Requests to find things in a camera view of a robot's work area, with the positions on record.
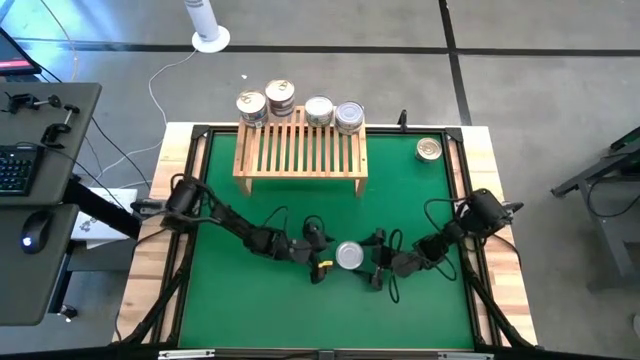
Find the concrete floor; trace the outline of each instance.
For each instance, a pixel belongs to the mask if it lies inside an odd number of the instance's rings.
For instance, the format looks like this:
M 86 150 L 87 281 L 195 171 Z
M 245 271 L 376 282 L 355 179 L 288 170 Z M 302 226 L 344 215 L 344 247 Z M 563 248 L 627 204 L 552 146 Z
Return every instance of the concrete floor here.
M 181 1 L 47 3 L 74 40 L 187 45 L 193 33 Z M 438 0 L 215 0 L 213 6 L 234 45 L 447 45 Z M 448 0 L 448 8 L 458 47 L 640 49 L 637 2 Z M 64 39 L 37 0 L 16 1 L 1 25 L 16 38 Z M 63 80 L 70 78 L 70 52 L 44 44 L 29 53 Z M 79 53 L 77 80 L 103 85 L 95 116 L 123 150 L 160 139 L 162 119 L 147 82 L 162 66 L 187 55 Z M 630 316 L 640 312 L 640 294 L 587 291 L 585 284 L 603 266 L 594 229 L 577 194 L 557 200 L 548 190 L 639 125 L 640 58 L 461 56 L 460 64 L 472 123 L 490 127 L 505 194 L 525 203 L 514 231 L 539 343 L 553 350 L 639 357 Z M 457 125 L 451 71 L 447 55 L 197 54 L 158 77 L 154 89 L 169 121 L 232 121 L 240 89 L 286 77 L 297 85 L 299 98 L 323 93 L 337 101 L 354 99 L 375 123 L 393 123 L 407 109 L 412 124 Z M 103 166 L 119 158 L 95 129 L 89 138 Z M 134 157 L 148 178 L 156 160 L 157 151 Z M 80 161 L 97 172 L 88 149 Z M 139 176 L 122 163 L 104 180 L 117 187 Z M 83 316 L 72 324 L 54 318 L 30 329 L 0 328 L 0 352 L 108 343 L 124 276 L 83 274 L 74 281 L 69 296 Z M 87 291 L 93 295 L 82 296 Z M 23 336 L 37 341 L 17 341 Z

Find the table leg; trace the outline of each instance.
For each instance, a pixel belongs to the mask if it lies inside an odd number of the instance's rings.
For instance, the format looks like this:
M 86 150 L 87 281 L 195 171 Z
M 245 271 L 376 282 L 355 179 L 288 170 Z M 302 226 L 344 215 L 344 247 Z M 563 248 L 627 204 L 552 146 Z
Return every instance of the table leg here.
M 244 179 L 244 178 L 236 178 L 236 181 L 238 182 L 238 185 L 240 186 L 240 190 L 242 191 L 242 193 L 245 194 L 246 196 L 251 196 L 252 180 Z
M 364 187 L 367 185 L 367 179 L 356 180 L 356 197 L 362 196 Z

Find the can lid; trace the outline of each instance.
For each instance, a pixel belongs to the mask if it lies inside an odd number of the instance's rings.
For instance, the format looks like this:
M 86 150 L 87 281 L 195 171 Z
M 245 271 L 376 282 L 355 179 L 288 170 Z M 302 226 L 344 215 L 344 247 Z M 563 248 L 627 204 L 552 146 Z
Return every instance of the can lid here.
M 360 104 L 347 101 L 336 108 L 336 119 L 347 124 L 357 124 L 362 122 L 364 109 Z
M 435 160 L 442 154 L 442 146 L 432 138 L 423 138 L 418 141 L 418 154 L 427 160 Z
M 304 104 L 304 109 L 310 115 L 327 115 L 333 110 L 333 103 L 327 97 L 314 96 L 307 100 Z
M 236 100 L 238 110 L 245 113 L 256 113 L 262 110 L 266 104 L 267 99 L 258 90 L 243 91 Z
M 293 83 L 289 80 L 272 80 L 267 84 L 265 93 L 269 100 L 286 101 L 289 100 L 295 91 Z
M 353 241 L 345 241 L 336 249 L 338 265 L 347 270 L 353 270 L 362 264 L 364 251 L 360 244 Z

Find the metal can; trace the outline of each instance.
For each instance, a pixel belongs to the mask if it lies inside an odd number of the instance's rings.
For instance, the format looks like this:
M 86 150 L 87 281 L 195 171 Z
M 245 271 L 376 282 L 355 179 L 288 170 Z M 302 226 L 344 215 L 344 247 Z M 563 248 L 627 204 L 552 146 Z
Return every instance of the metal can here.
M 422 138 L 416 146 L 416 158 L 422 162 L 436 160 L 442 155 L 442 146 L 436 139 Z
M 336 129 L 342 134 L 357 133 L 363 121 L 364 108 L 354 101 L 347 101 L 336 108 Z
M 236 99 L 242 120 L 250 127 L 262 127 L 269 120 L 267 98 L 258 90 L 243 91 Z
M 265 94 L 269 99 L 271 113 L 276 116 L 288 116 L 293 112 L 295 86 L 289 80 L 269 81 Z
M 343 269 L 358 268 L 364 260 L 364 251 L 357 242 L 345 241 L 336 249 L 336 260 Z
M 328 97 L 314 96 L 304 104 L 304 117 L 310 126 L 328 126 L 333 119 L 333 103 Z

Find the computer mouse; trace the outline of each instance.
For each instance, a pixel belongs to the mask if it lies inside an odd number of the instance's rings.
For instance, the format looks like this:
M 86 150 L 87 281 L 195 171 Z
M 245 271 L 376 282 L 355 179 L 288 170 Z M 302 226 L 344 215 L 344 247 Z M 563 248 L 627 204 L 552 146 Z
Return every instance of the computer mouse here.
M 37 254 L 49 240 L 49 228 L 53 213 L 47 210 L 41 210 L 31 214 L 22 226 L 20 234 L 20 247 L 25 254 Z

